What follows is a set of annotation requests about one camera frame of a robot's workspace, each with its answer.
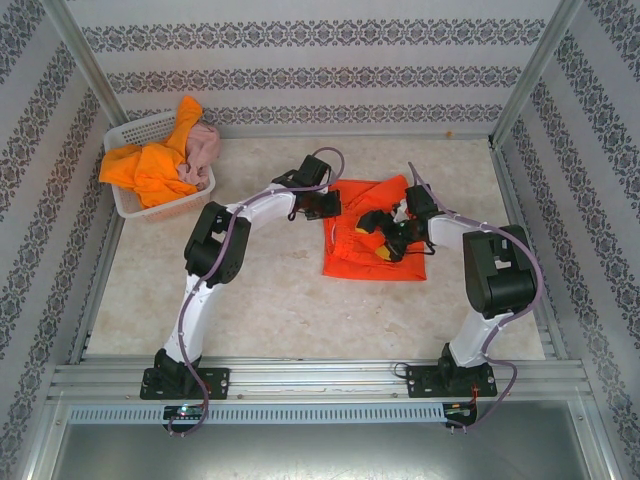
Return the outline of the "red-orange shorts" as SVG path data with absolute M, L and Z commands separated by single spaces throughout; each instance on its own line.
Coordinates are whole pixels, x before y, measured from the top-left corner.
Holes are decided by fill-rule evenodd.
M 355 232 L 361 216 L 373 210 L 389 212 L 404 197 L 407 187 L 406 178 L 396 175 L 384 181 L 341 179 L 329 188 L 340 192 L 342 210 L 338 217 L 323 220 L 325 276 L 366 281 L 427 279 L 422 254 L 408 254 L 398 263 L 387 262 L 375 254 L 384 242 L 379 231 L 368 235 Z

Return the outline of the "pale pink shorts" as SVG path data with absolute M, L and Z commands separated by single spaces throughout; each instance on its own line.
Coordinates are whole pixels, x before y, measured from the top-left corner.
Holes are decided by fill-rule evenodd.
M 177 167 L 179 179 L 193 185 L 198 191 L 209 184 L 211 164 L 219 157 L 221 139 L 218 130 L 203 123 L 196 123 L 190 130 L 186 143 L 186 160 Z

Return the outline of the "yellow-orange shorts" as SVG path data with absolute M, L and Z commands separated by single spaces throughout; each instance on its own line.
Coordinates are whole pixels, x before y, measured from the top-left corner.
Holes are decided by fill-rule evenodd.
M 201 105 L 185 96 L 174 129 L 165 140 L 109 150 L 101 163 L 99 181 L 135 193 L 144 209 L 197 193 L 195 185 L 180 179 L 178 167 L 186 163 L 187 140 L 202 113 Z

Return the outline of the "white plastic laundry basket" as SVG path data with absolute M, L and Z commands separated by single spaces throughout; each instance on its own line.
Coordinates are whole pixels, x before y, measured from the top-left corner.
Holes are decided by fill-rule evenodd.
M 109 151 L 126 145 L 144 146 L 149 142 L 162 141 L 173 131 L 175 117 L 174 111 L 167 111 L 114 127 L 104 135 L 104 148 Z M 133 192 L 113 185 L 112 193 L 120 217 L 125 220 L 154 223 L 180 216 L 191 210 L 202 209 L 210 201 L 215 185 L 213 171 L 209 169 L 208 183 L 203 190 L 183 199 L 148 209 L 141 207 L 137 195 Z

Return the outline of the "grey metal sheet panel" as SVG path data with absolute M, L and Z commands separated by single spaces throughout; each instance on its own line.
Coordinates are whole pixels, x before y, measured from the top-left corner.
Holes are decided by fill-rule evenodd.
M 568 431 L 451 434 L 433 425 L 68 429 L 54 480 L 594 480 Z

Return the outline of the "aluminium rail along patterned wall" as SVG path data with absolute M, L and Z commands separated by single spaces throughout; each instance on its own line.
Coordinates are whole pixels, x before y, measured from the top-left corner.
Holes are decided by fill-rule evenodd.
M 219 125 L 223 138 L 334 137 L 334 136 L 409 136 L 427 139 L 486 139 L 494 130 L 491 123 L 384 123 L 384 124 L 283 124 Z

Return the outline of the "aluminium side rail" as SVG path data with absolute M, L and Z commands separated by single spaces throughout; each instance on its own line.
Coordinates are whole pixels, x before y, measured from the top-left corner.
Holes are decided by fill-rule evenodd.
M 124 220 L 113 207 L 109 222 L 102 237 L 100 254 L 96 259 L 89 289 L 81 308 L 81 316 L 74 331 L 66 363 L 78 364 L 88 348 L 94 324 L 106 289 L 108 277 L 115 258 L 116 249 L 121 236 Z
M 537 257 L 535 242 L 532 240 L 523 213 L 519 196 L 513 179 L 509 173 L 508 165 L 499 147 L 489 144 L 490 156 L 496 173 L 496 179 L 500 189 L 506 215 L 511 224 L 518 224 L 525 233 L 529 249 L 534 257 Z M 560 332 L 553 302 L 548 295 L 548 289 L 544 281 L 540 282 L 542 293 L 540 299 L 532 308 L 537 329 L 541 335 L 541 343 L 546 360 L 569 360 L 570 355 Z

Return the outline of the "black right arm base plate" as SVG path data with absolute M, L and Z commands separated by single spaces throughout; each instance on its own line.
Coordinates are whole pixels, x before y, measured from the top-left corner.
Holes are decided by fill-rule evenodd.
M 406 369 L 410 398 L 493 398 L 498 394 L 488 363 L 471 368 L 414 365 Z

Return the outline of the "aluminium mounting rail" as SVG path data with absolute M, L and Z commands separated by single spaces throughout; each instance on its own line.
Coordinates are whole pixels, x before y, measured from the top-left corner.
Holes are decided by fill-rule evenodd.
M 297 360 L 205 357 L 202 365 L 230 370 L 231 403 L 356 403 L 407 401 L 402 360 Z M 146 356 L 89 356 L 55 368 L 49 402 L 134 403 L 140 400 Z M 593 390 L 579 360 L 517 361 L 511 401 L 589 398 Z

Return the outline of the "aluminium corner post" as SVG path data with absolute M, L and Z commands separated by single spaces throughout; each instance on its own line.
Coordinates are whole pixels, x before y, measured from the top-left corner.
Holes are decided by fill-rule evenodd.
M 66 0 L 40 0 L 56 31 L 74 58 L 113 126 L 129 121 L 125 109 L 74 19 Z
M 553 56 L 559 42 L 564 37 L 584 0 L 559 0 L 551 19 L 549 20 L 540 41 L 535 47 L 526 64 L 513 92 L 509 96 L 504 109 L 489 136 L 489 143 L 493 149 L 504 143 L 512 125 L 517 120 L 529 95 L 547 64 Z

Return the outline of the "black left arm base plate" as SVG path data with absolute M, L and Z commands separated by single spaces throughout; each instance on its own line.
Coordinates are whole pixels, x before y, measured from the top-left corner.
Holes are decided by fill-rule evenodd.
M 228 395 L 230 370 L 226 368 L 198 368 L 209 399 L 225 400 Z M 171 375 L 157 368 L 144 371 L 140 387 L 142 400 L 203 400 L 203 389 L 189 370 Z

